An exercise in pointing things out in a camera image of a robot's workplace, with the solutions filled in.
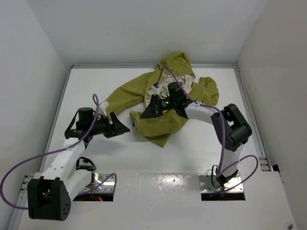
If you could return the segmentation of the olive green hooded jacket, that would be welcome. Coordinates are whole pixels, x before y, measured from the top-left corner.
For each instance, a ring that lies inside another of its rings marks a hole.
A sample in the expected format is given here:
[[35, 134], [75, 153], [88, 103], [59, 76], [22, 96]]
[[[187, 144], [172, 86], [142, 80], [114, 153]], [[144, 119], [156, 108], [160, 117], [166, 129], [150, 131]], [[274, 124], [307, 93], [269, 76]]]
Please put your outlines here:
[[106, 113], [119, 115], [144, 103], [145, 111], [130, 111], [135, 134], [163, 147], [168, 138], [187, 122], [184, 107], [190, 103], [185, 93], [203, 104], [216, 106], [219, 91], [211, 77], [198, 81], [190, 59], [183, 51], [173, 52], [144, 73], [114, 90], [106, 99]]

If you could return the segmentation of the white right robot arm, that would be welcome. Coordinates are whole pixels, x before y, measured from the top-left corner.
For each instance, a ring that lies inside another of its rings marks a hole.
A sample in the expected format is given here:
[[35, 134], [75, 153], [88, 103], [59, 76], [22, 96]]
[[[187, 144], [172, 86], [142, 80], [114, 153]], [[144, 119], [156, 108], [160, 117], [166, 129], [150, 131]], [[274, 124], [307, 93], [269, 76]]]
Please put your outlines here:
[[214, 106], [196, 102], [187, 96], [182, 86], [172, 82], [167, 86], [166, 98], [154, 94], [149, 105], [141, 114], [141, 119], [161, 117], [165, 112], [174, 110], [185, 119], [199, 120], [213, 125], [217, 138], [222, 145], [219, 164], [215, 171], [217, 183], [224, 188], [238, 174], [237, 164], [241, 151], [252, 135], [252, 129], [238, 107], [231, 103], [219, 110]]

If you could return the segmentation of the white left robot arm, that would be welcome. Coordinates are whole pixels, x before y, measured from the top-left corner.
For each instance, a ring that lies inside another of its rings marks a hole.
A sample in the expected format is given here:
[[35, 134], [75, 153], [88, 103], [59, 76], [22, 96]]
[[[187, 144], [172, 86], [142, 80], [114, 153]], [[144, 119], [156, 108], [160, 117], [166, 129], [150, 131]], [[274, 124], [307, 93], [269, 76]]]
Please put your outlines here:
[[72, 201], [94, 181], [95, 167], [78, 165], [93, 136], [112, 138], [129, 131], [114, 113], [98, 119], [92, 108], [78, 109], [65, 130], [63, 150], [40, 177], [31, 179], [27, 186], [29, 218], [66, 220]]

